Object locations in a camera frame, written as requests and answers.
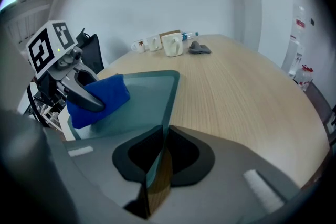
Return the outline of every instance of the blue cloth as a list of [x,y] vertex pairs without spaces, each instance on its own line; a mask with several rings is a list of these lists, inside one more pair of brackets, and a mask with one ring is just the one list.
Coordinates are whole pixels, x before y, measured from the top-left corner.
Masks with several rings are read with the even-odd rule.
[[72,126],[77,129],[96,123],[130,100],[130,93],[122,74],[93,82],[84,88],[99,98],[105,104],[105,108],[100,112],[91,112],[67,101]]

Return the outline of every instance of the black chair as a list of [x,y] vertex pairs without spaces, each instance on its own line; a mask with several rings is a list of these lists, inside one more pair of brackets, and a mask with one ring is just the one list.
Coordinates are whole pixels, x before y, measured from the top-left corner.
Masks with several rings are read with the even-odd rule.
[[92,69],[95,74],[98,74],[104,69],[104,65],[101,59],[100,47],[98,36],[94,34],[89,36],[84,33],[84,28],[82,32],[77,36],[78,47],[83,50],[82,62],[84,65]]

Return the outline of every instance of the light wood tabletop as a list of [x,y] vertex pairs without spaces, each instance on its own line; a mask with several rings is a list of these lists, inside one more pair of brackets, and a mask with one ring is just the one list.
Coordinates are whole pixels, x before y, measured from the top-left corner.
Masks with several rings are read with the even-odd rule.
[[[193,40],[212,53],[187,53]],[[98,77],[169,69],[181,74],[170,124],[241,143],[299,187],[327,155],[326,132],[306,95],[266,57],[225,36],[185,41],[172,58],[164,50],[129,52]]]

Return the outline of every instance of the red label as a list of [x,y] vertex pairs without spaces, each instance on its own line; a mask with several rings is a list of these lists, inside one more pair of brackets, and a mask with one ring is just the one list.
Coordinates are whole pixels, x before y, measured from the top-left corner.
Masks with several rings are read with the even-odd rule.
[[303,27],[303,28],[305,26],[305,23],[303,21],[301,21],[301,20],[296,20],[296,24],[299,25],[299,26],[301,26],[301,27]]

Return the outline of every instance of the white mug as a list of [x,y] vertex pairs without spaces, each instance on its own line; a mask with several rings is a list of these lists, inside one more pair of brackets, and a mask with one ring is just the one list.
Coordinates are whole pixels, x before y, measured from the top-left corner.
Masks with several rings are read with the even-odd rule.
[[159,35],[147,38],[147,43],[150,51],[157,51],[162,49]]
[[164,52],[169,57],[181,55],[183,53],[182,34],[173,33],[162,36]]
[[133,44],[131,46],[131,49],[133,51],[136,51],[136,52],[140,53],[140,54],[145,52],[146,49],[145,49],[145,44],[144,44],[143,39],[140,39],[140,40],[137,40],[137,41],[133,42]]

